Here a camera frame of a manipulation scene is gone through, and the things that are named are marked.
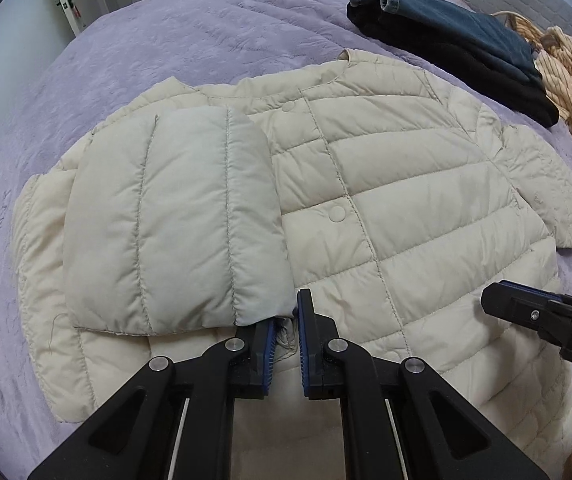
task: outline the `denim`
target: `denim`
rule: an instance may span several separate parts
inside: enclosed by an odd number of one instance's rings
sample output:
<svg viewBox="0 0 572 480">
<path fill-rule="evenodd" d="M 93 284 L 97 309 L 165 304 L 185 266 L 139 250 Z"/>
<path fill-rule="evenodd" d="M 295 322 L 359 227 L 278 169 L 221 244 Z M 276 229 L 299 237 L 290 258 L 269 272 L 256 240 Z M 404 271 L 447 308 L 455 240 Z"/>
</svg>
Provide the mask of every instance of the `denim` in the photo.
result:
<svg viewBox="0 0 572 480">
<path fill-rule="evenodd" d="M 493 16 L 470 12 L 444 0 L 350 0 L 352 7 L 374 3 L 383 12 L 404 16 L 448 35 L 452 43 L 487 67 L 522 84 L 544 89 L 530 44 Z"/>
</svg>

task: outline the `snap button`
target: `snap button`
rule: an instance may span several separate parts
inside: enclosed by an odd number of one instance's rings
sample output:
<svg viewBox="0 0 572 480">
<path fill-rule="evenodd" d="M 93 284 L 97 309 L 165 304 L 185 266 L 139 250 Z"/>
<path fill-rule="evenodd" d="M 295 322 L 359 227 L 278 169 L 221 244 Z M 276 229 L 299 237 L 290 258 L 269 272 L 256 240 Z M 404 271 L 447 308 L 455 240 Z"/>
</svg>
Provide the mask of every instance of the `snap button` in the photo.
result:
<svg viewBox="0 0 572 480">
<path fill-rule="evenodd" d="M 346 218 L 346 211 L 343 207 L 336 205 L 329 211 L 328 217 L 333 222 L 341 222 L 344 218 Z"/>
</svg>

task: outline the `metal screw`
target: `metal screw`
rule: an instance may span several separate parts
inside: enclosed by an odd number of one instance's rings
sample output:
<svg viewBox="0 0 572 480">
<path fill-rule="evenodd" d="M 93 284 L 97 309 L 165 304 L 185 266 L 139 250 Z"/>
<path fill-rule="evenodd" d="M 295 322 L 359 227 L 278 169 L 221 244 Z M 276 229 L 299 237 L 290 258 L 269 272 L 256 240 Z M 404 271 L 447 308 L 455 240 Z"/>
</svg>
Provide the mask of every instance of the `metal screw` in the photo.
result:
<svg viewBox="0 0 572 480">
<path fill-rule="evenodd" d="M 165 370 L 168 366 L 168 359 L 161 355 L 153 357 L 150 361 L 148 361 L 148 366 L 154 372 L 160 372 Z"/>
<path fill-rule="evenodd" d="M 226 348 L 231 352 L 239 352 L 245 344 L 246 343 L 244 343 L 243 339 L 240 339 L 239 337 L 233 337 L 226 341 Z"/>
<path fill-rule="evenodd" d="M 328 342 L 328 348 L 330 348 L 333 352 L 343 352 L 348 348 L 348 343 L 345 339 L 331 339 Z"/>
<path fill-rule="evenodd" d="M 417 357 L 411 357 L 410 359 L 407 359 L 404 363 L 404 366 L 406 367 L 406 370 L 412 374 L 420 374 L 424 371 L 424 368 L 426 368 L 424 361 L 418 359 Z"/>
</svg>

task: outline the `bed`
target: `bed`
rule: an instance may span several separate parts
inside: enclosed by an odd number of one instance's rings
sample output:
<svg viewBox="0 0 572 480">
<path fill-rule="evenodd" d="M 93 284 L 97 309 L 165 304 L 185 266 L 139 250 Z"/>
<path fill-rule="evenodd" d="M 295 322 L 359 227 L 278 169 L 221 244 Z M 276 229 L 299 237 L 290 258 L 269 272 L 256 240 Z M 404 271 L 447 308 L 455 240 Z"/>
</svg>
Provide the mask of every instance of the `bed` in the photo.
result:
<svg viewBox="0 0 572 480">
<path fill-rule="evenodd" d="M 347 0 L 144 0 L 104 16 L 74 40 L 18 103 L 0 144 L 0 471 L 23 479 L 76 427 L 54 420 L 29 359 L 9 252 L 13 203 L 79 137 L 169 76 L 234 83 L 335 59 L 343 48 L 399 57 L 464 85 L 409 53 L 361 36 Z M 531 126 L 572 168 L 563 124 L 545 130 L 476 94 L 503 120 Z M 558 256 L 572 294 L 572 251 Z"/>
</svg>

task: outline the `down jacket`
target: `down jacket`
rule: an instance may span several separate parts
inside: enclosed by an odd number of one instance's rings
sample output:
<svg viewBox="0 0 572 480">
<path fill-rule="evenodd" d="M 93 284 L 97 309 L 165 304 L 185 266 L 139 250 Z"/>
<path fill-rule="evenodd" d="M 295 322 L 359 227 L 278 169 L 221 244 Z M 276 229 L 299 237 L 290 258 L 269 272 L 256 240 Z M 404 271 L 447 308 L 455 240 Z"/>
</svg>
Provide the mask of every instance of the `down jacket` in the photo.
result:
<svg viewBox="0 0 572 480">
<path fill-rule="evenodd" d="M 558 476 L 572 440 L 569 368 L 535 334 L 486 316 L 479 298 L 501 279 L 559 287 L 572 173 L 531 129 L 502 124 L 466 91 L 361 51 L 234 86 L 167 79 L 28 181 L 13 218 L 18 293 L 55 416 L 84 420 L 151 356 L 191 358 L 232 332 L 88 330 L 72 321 L 64 284 L 71 190 L 93 137 L 127 139 L 133 121 L 204 106 L 236 110 L 266 134 L 292 280 L 316 310 L 373 355 L 425 359 Z M 294 341 L 282 335 L 268 400 L 237 403 L 233 478 L 343 477 L 338 404 L 305 400 Z"/>
</svg>

